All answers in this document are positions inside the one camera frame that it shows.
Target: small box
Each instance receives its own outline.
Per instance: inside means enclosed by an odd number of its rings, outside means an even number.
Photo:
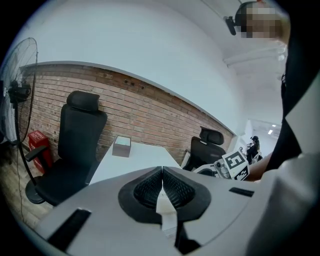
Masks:
[[[128,158],[131,150],[131,138],[117,136],[113,143],[112,155],[116,157]]]

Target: white plastic surface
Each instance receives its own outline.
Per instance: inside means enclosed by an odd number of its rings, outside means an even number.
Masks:
[[[112,155],[112,149],[113,144],[96,169],[90,185],[149,167],[169,166],[180,168],[178,163],[162,146],[131,142],[129,157],[114,156]]]

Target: gray surface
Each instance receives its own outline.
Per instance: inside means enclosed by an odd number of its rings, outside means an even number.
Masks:
[[[172,168],[197,183],[204,185],[211,193],[211,203],[197,220],[184,223],[188,238],[205,245],[226,229],[244,210],[251,197],[229,192],[233,187],[255,191],[257,183],[215,178],[191,171]]]
[[[48,239],[81,208],[92,213],[67,249],[70,255],[180,255],[160,225],[138,223],[119,205],[120,188],[151,170],[131,172],[86,187],[53,209],[37,226],[36,232]]]
[[[202,245],[189,255],[270,255],[305,219],[319,195],[319,155],[284,162],[260,183],[214,178],[179,168],[175,172],[201,183],[211,203],[198,219],[184,223],[189,239]],[[56,207],[36,228],[47,239],[77,208],[92,212],[67,253],[70,255],[180,255],[160,225],[135,222],[120,208],[118,192],[144,169],[88,186]],[[254,191],[252,197],[229,192]]]

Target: white wall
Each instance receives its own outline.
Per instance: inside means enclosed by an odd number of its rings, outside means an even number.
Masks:
[[[263,157],[266,157],[274,151],[277,139],[269,135],[267,132],[261,132],[254,130],[252,133],[254,136],[259,137],[260,150]]]
[[[68,0],[50,8],[54,12],[40,10],[16,39],[37,40],[39,63],[78,62],[120,71],[243,133],[243,94],[235,72],[214,41],[181,14],[151,0]]]
[[[232,138],[227,153],[239,150],[240,147],[243,148],[243,152],[245,152],[247,144],[251,143],[251,137],[253,135],[253,126],[251,120],[247,120],[244,128],[244,133],[239,136],[235,136]]]
[[[245,93],[245,113],[249,119],[261,120],[272,124],[281,124],[283,116],[282,99],[279,81],[279,90],[260,90]]]

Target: black clothing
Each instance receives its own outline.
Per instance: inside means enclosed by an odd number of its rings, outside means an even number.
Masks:
[[[246,159],[249,165],[252,162],[252,159],[258,154],[258,149],[255,144],[253,144],[247,151],[246,151]]]
[[[318,3],[304,4],[281,0],[278,3],[289,13],[291,31],[285,77],[282,78],[281,86],[282,127],[266,171],[277,169],[285,160],[301,153],[298,141],[285,117],[303,97],[320,69],[319,41],[315,35],[318,15],[313,14],[315,10],[319,11],[314,6]]]

